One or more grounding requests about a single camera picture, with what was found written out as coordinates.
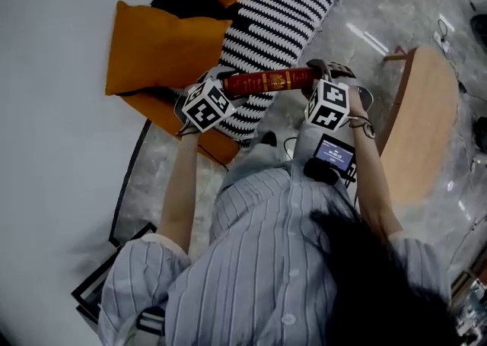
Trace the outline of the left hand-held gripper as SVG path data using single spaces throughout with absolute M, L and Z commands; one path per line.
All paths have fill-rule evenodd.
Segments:
M 178 134 L 206 132 L 235 112 L 224 94 L 227 79 L 235 73 L 232 68 L 212 68 L 182 92 L 174 105 L 183 125 Z

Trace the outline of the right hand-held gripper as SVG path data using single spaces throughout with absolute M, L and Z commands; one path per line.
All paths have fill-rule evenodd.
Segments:
M 331 80 L 355 78 L 355 74 L 340 63 L 330 63 L 328 67 L 322 59 L 311 59 L 306 65 L 310 79 L 307 88 L 312 88 L 306 106 L 306 123 L 320 129 L 337 131 L 349 118 L 349 92 L 352 87 Z

